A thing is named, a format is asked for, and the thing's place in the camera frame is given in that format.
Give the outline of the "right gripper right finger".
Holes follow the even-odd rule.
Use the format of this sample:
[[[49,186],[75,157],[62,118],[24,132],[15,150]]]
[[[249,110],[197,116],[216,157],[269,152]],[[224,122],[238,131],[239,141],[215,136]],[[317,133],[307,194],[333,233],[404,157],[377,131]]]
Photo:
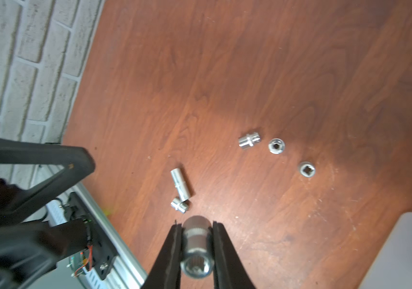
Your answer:
[[[256,289],[222,223],[213,222],[214,287],[216,289]]]

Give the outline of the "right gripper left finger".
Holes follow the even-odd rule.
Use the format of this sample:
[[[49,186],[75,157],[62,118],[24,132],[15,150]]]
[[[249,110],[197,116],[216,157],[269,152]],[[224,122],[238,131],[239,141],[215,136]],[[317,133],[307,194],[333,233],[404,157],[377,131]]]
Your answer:
[[[181,284],[181,224],[172,225],[141,289],[179,289]]]

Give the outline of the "translucent plastic storage box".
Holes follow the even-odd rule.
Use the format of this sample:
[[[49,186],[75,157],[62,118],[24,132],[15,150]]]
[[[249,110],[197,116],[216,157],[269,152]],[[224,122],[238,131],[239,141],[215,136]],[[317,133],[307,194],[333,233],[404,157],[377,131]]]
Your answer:
[[[412,289],[412,212],[398,219],[359,287]]]

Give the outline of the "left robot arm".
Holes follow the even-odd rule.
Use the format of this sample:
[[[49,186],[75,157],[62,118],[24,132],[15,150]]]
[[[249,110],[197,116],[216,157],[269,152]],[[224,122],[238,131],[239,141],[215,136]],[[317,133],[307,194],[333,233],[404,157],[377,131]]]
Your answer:
[[[95,171],[81,147],[0,138],[0,164],[52,164],[61,170],[30,189],[0,178],[0,289],[25,289],[62,259],[90,244],[90,227],[76,219],[57,226],[30,216]]]

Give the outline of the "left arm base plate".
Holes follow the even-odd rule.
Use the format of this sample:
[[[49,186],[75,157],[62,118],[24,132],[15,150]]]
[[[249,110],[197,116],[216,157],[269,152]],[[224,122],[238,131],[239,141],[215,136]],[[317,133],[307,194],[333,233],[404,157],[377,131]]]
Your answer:
[[[96,273],[100,279],[105,280],[113,268],[118,252],[76,192],[69,194],[64,216],[67,221],[84,222],[87,232],[84,249],[71,256],[72,270],[78,274]]]

